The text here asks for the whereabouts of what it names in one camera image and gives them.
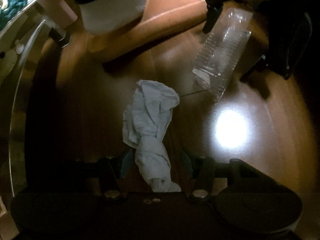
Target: white cloth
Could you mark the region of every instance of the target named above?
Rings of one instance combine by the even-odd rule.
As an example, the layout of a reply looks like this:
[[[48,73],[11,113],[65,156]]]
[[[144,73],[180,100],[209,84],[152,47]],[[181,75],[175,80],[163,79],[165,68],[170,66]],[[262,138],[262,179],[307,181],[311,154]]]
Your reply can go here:
[[[142,16],[147,0],[95,0],[80,4],[84,28],[91,34],[119,29]]]
[[[135,162],[153,192],[180,192],[180,186],[171,181],[170,161],[162,143],[179,96],[156,81],[137,84],[133,104],[123,113],[123,141],[137,149]]]

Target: clear plastic container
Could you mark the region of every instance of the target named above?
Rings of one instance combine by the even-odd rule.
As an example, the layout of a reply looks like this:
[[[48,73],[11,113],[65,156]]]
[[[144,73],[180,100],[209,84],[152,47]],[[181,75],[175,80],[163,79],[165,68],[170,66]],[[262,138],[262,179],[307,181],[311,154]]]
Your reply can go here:
[[[247,30],[252,13],[230,8],[222,13],[204,46],[194,60],[196,82],[216,96],[222,97],[233,70],[244,51],[251,32]]]

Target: metal screw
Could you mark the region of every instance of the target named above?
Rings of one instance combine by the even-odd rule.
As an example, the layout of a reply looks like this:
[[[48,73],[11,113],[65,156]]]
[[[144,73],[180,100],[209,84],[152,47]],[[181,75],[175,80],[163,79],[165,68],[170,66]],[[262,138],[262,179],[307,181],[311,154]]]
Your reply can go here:
[[[151,199],[144,199],[143,202],[145,204],[151,204],[152,203]]]
[[[106,198],[117,198],[121,195],[121,193],[117,190],[108,190],[104,193]]]
[[[153,202],[160,202],[160,201],[161,201],[161,199],[160,199],[160,198],[155,197],[155,198],[153,198],[153,199],[152,199],[152,201],[153,201]]]
[[[208,195],[208,192],[204,189],[197,189],[192,194],[196,198],[205,198]]]

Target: pink object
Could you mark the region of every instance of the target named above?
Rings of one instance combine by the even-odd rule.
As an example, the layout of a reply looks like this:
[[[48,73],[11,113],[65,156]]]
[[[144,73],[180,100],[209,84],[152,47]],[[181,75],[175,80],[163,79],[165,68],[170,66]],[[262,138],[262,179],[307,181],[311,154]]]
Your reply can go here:
[[[45,14],[62,29],[67,28],[78,19],[64,0],[39,0],[38,4],[44,9]]]

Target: crumpled white cloth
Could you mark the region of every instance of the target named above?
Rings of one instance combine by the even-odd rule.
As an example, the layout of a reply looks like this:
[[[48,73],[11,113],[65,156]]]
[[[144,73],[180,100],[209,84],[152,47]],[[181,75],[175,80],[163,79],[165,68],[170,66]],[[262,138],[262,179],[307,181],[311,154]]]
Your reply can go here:
[[[180,192],[180,186],[171,181],[170,161],[162,143],[179,96],[156,81],[137,84],[133,103],[123,113],[123,141],[137,149],[135,162],[153,192]]]

